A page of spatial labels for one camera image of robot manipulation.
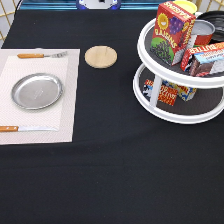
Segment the white placemat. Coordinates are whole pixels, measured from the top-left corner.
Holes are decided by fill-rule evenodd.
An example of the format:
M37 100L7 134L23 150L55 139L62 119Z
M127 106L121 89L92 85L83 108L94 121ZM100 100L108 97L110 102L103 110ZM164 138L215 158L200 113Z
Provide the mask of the white placemat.
M59 129L63 95L54 105L45 109L25 110L12 101L11 90L21 78L35 73L55 75L64 86L67 67L68 57L19 59L17 56L9 56L0 76L0 125L48 126Z
M61 51L65 50L0 50L0 125L49 126L59 130L0 133L0 144L72 141L79 50L67 50L68 56L64 58L18 59L16 56L18 53L53 54ZM54 105L41 110L27 111L16 106L10 96L12 86L26 75L41 72L60 78L65 89L63 96Z

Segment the rack shelf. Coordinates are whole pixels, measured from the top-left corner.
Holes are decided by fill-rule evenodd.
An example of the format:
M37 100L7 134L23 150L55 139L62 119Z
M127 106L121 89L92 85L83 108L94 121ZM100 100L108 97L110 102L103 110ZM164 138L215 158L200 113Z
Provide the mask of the rack shelf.
M164 63L150 51L154 24L155 19L146 24L138 40L138 54L143 62L133 81L138 101L155 116L175 123L195 124L216 117L224 109L224 73L191 77L180 69L180 64L169 66ZM152 96L148 99L142 94L147 78L154 80ZM170 106L158 101L162 80L199 89L192 100L184 102L177 97L174 106Z

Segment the snack box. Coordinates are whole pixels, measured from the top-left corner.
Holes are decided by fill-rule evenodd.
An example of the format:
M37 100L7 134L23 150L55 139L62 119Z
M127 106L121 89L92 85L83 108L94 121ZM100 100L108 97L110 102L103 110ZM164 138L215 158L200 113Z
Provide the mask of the snack box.
M146 79L143 88L143 95L151 97L152 89L153 89L153 81ZM177 90L161 85L160 93L158 96L159 101L162 101L164 103L173 106L176 98L177 98Z
M172 82L168 82L166 80L163 80L163 84L166 86L169 86L171 88L174 88L178 91L178 96L184 100L184 101L188 101L193 99L197 89L196 88L191 88L191 87L186 87L186 86L179 86L175 83Z
M217 51L220 49L224 49L224 42L210 44L207 46L189 48L184 53L184 57L182 59L180 67L183 71L189 71L192 65L194 54L200 53L200 52L212 52L212 51Z
M205 76L224 71L224 49L201 52L194 55L189 74L191 76Z
M196 17L172 1L158 7L151 51L169 65L179 63Z

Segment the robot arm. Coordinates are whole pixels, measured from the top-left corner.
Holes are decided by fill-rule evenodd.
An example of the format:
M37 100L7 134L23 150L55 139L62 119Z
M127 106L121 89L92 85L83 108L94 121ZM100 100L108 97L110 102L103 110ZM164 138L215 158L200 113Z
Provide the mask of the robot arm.
M78 9L118 9L121 0L78 0Z

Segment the knife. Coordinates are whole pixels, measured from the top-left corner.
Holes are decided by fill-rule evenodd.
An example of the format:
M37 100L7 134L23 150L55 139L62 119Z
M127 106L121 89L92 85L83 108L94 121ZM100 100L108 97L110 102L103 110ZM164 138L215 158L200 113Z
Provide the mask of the knife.
M42 126L0 126L0 132L17 132L17 131L57 131L56 128Z

